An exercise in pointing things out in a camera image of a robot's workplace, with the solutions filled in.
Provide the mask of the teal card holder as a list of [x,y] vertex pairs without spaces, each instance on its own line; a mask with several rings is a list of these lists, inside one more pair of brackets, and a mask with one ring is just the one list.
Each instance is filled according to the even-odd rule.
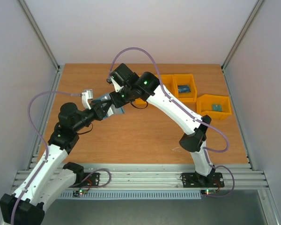
[[[103,96],[100,96],[99,98],[111,99],[110,96],[109,96],[109,94],[105,94],[105,95],[103,95]],[[121,107],[121,108],[115,108],[115,106],[112,105],[111,109],[112,109],[112,111],[113,111],[113,115],[124,114],[124,113],[125,113],[123,107]]]

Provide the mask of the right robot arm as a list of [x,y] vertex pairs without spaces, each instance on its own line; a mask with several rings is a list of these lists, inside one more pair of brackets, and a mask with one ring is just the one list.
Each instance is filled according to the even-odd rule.
[[115,90],[110,93],[110,97],[116,108],[140,98],[157,107],[176,122],[184,132],[179,144],[190,152],[195,164],[193,182],[200,187],[206,187],[213,182],[214,169],[204,151],[207,125],[211,122],[209,116],[200,116],[187,108],[160,83],[154,74],[145,72],[138,76],[124,63],[110,72],[107,81],[114,86]]

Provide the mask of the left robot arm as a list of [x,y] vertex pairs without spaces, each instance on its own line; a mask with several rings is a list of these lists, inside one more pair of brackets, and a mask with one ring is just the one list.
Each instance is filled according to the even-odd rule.
[[46,211],[64,190],[81,186],[85,181],[84,168],[67,163],[53,181],[53,173],[79,140],[79,131],[95,120],[101,121],[111,107],[110,100],[97,100],[91,108],[78,110],[75,103],[65,103],[58,114],[46,150],[26,180],[11,194],[0,199],[4,222],[10,225],[39,225]]

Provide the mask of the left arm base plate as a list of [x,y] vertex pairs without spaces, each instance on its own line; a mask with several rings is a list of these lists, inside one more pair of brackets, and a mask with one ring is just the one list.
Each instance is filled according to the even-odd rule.
[[72,186],[70,186],[71,188],[81,188],[81,187],[88,187],[89,185],[91,185],[92,187],[98,187],[99,186],[99,181],[100,181],[100,173],[99,172],[95,172],[92,175],[89,176],[88,172],[85,172],[82,179],[85,179],[87,177],[87,179],[79,184],[74,184]]

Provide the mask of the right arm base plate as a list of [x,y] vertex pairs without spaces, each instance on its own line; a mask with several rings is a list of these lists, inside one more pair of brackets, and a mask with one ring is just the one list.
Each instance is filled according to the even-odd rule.
[[225,187],[223,176],[220,172],[215,172],[207,177],[196,172],[184,172],[180,174],[184,188],[223,188]]

